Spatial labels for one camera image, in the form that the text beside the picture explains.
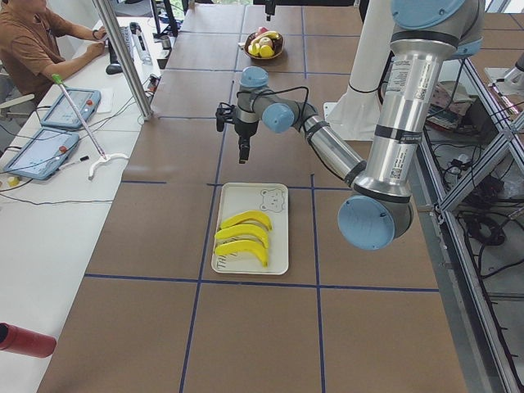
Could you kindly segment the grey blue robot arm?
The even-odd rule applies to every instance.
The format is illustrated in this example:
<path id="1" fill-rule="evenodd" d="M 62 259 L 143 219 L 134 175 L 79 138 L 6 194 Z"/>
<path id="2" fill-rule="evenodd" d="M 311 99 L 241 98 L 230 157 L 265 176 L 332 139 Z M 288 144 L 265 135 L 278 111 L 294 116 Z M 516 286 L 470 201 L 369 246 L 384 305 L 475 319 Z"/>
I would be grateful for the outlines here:
<path id="1" fill-rule="evenodd" d="M 407 177 L 441 67 L 480 49 L 484 11 L 482 1 L 371 1 L 349 87 L 326 116 L 271 90 L 266 70 L 245 68 L 233 111 L 240 161 L 259 124 L 296 129 L 353 191 L 337 216 L 343 237 L 388 246 L 413 220 Z"/>

